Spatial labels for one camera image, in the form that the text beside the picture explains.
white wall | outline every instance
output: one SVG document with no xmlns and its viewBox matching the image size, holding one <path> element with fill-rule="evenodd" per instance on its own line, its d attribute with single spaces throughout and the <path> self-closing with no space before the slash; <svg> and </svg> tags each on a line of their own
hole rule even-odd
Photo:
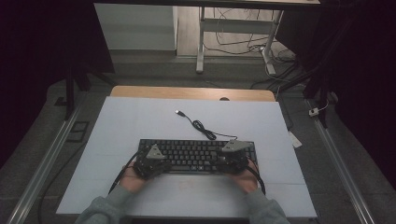
<svg viewBox="0 0 396 224">
<path fill-rule="evenodd" d="M 177 7 L 95 4 L 109 49 L 177 48 Z"/>
</svg>

hand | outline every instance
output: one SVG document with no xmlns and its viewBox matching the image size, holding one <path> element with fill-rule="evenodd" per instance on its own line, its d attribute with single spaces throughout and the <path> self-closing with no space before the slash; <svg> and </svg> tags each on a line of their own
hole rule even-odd
<svg viewBox="0 0 396 224">
<path fill-rule="evenodd" d="M 258 172 L 253 161 L 248 160 L 248 166 L 250 166 L 254 171 Z M 254 191 L 258 187 L 256 176 L 254 176 L 254 174 L 252 174 L 249 170 L 244 170 L 242 173 L 237 175 L 227 176 L 230 177 L 246 194 Z"/>
<path fill-rule="evenodd" d="M 139 190 L 143 188 L 146 184 L 146 180 L 140 178 L 135 172 L 134 168 L 134 161 L 129 163 L 128 168 L 126 168 L 125 173 L 122 175 L 120 179 L 120 185 L 124 188 L 128 189 L 132 193 L 137 193 Z"/>
</svg>

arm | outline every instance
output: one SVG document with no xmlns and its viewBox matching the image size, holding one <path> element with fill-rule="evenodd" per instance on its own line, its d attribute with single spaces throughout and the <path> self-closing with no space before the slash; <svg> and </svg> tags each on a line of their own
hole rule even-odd
<svg viewBox="0 0 396 224">
<path fill-rule="evenodd" d="M 124 207 L 126 202 L 146 183 L 137 177 L 132 165 L 125 170 L 120 183 L 107 195 L 107 197 L 95 198 L 91 205 L 85 209 L 76 220 L 76 224 L 84 223 L 120 223 L 125 216 Z"/>
<path fill-rule="evenodd" d="M 252 161 L 249 166 L 257 171 Z M 248 170 L 238 175 L 227 175 L 246 193 L 245 201 L 249 209 L 250 224 L 289 223 L 277 201 L 268 200 L 257 186 L 256 177 Z"/>
</svg>

gray sleeve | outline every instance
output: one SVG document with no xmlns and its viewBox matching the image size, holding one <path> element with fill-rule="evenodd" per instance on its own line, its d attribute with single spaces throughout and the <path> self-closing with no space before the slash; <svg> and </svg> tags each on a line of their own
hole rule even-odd
<svg viewBox="0 0 396 224">
<path fill-rule="evenodd" d="M 117 185 L 106 198 L 95 198 L 78 216 L 76 224 L 120 223 L 120 219 L 125 216 L 124 205 L 132 196 L 130 191 Z"/>
<path fill-rule="evenodd" d="M 256 189 L 245 197 L 249 209 L 250 224 L 286 224 L 285 213 L 275 200 L 268 200 L 261 189 Z"/>
</svg>

black keyboard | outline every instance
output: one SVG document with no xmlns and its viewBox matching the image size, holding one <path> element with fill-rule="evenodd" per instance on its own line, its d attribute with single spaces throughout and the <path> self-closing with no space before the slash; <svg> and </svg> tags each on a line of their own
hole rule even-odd
<svg viewBox="0 0 396 224">
<path fill-rule="evenodd" d="M 209 161 L 216 161 L 216 150 L 227 143 L 228 141 L 140 139 L 139 149 L 157 144 L 165 160 L 172 164 L 171 169 L 165 170 L 165 173 L 216 174 L 218 173 L 216 166 L 212 166 Z M 251 147 L 244 150 L 257 164 L 254 143 L 249 143 Z"/>
</svg>

